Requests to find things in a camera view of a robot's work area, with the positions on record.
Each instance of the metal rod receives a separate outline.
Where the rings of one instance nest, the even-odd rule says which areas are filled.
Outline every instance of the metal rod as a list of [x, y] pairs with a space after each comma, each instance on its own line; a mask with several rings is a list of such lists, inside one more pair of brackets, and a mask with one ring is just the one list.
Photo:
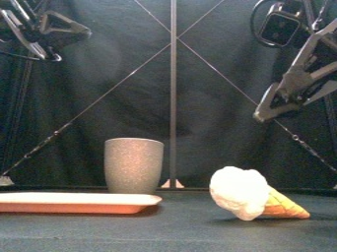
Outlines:
[[170, 188], [177, 188], [177, 0], [172, 0]]

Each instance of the gray cup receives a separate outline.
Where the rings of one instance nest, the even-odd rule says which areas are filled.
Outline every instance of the gray cup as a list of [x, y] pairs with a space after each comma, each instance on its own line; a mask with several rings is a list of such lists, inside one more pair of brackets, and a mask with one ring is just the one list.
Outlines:
[[106, 141], [105, 173], [109, 190], [121, 194], [153, 194], [158, 187], [164, 143], [141, 138]]

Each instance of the orange tray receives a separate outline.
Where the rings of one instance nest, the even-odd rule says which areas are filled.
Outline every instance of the orange tray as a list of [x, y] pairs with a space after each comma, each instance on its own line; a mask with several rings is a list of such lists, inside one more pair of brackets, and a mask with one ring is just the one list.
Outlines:
[[162, 198], [146, 194], [22, 192], [0, 194], [3, 213], [136, 214]]

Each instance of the waffle cone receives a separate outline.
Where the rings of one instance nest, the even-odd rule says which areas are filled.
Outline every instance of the waffle cone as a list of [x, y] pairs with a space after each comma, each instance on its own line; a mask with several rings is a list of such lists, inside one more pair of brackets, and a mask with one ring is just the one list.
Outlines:
[[263, 216], [308, 219], [311, 213], [273, 187]]

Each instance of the black backdrop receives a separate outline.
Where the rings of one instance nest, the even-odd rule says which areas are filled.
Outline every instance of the black backdrop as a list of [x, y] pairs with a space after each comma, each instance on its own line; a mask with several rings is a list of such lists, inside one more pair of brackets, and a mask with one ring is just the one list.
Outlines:
[[[296, 56], [296, 49], [267, 48], [253, 39], [249, 18], [256, 2], [178, 1], [176, 92], [170, 1], [51, 2], [50, 9], [88, 26], [93, 37], [63, 49], [59, 63], [2, 56], [3, 170], [73, 121], [13, 170], [17, 184], [106, 185], [105, 141], [140, 137], [165, 143], [161, 182], [172, 175], [188, 187], [208, 187], [215, 171], [236, 165], [260, 170], [279, 188], [336, 185], [336, 175], [285, 128], [252, 117], [267, 88]], [[280, 122], [337, 165], [324, 100]]]

